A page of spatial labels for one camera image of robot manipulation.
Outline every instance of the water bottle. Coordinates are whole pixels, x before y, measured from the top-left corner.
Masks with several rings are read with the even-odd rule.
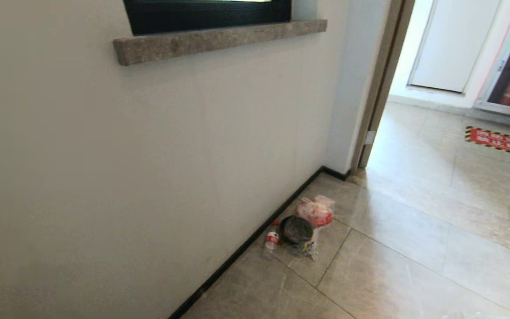
[[[263,245],[263,252],[261,253],[261,256],[267,260],[273,260],[273,255],[275,255],[275,250],[279,244],[279,234],[277,232],[279,224],[280,222],[275,220],[271,231],[267,233],[267,237],[265,238],[265,244]]]

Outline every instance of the granite ledge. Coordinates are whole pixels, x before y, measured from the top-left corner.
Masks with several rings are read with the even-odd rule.
[[[300,20],[115,39],[121,65],[134,65],[239,45],[325,32],[327,20]]]

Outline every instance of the tile floor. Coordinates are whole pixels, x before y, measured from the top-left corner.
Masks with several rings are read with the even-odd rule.
[[[184,317],[510,316],[510,154],[466,143],[469,125],[510,134],[389,103],[368,168],[346,182],[322,174],[300,196],[336,200],[318,261],[262,259],[261,236]]]

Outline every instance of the yellow black striped border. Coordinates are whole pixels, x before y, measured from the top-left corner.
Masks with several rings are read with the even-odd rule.
[[[473,127],[473,126],[466,127],[466,134],[465,134],[466,142],[470,142],[470,143],[474,143],[474,144],[478,144],[478,145],[483,145],[484,147],[487,147],[487,148],[494,148],[494,149],[498,149],[500,151],[505,151],[507,153],[510,153],[510,151],[508,149],[498,148],[498,147],[494,147],[492,145],[487,145],[487,144],[483,144],[483,143],[478,143],[478,142],[472,141],[471,140],[471,129],[472,128],[479,129],[479,130],[484,131],[484,132],[489,132],[489,133],[493,133],[493,134],[507,136],[507,137],[510,137],[510,135],[499,133],[499,132],[495,132],[495,131],[489,131],[488,129],[482,129],[482,128]]]

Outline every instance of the window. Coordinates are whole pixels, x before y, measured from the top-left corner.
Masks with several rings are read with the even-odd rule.
[[[287,22],[292,0],[124,0],[134,35]]]

